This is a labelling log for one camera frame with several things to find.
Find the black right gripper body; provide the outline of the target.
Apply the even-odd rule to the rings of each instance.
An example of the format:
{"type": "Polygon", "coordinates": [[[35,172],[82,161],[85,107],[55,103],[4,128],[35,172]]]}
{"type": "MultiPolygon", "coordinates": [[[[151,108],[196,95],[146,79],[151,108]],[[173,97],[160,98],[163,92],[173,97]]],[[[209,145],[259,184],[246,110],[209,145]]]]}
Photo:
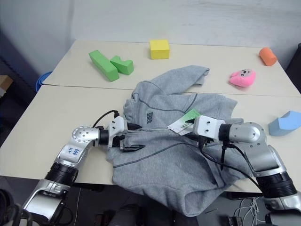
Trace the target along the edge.
{"type": "Polygon", "coordinates": [[[212,138],[208,138],[205,136],[195,135],[195,139],[192,139],[194,141],[197,141],[198,147],[204,147],[208,143],[213,142],[214,140],[212,138]]]}

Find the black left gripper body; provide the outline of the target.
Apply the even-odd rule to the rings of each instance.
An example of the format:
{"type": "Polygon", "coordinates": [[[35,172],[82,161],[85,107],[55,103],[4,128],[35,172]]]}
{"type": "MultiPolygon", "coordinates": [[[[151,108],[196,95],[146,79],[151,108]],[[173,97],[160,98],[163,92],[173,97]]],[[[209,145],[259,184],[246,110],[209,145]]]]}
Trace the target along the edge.
{"type": "Polygon", "coordinates": [[[112,147],[119,147],[121,152],[126,152],[125,146],[124,146],[124,139],[125,136],[115,136],[112,141],[112,147]]]}

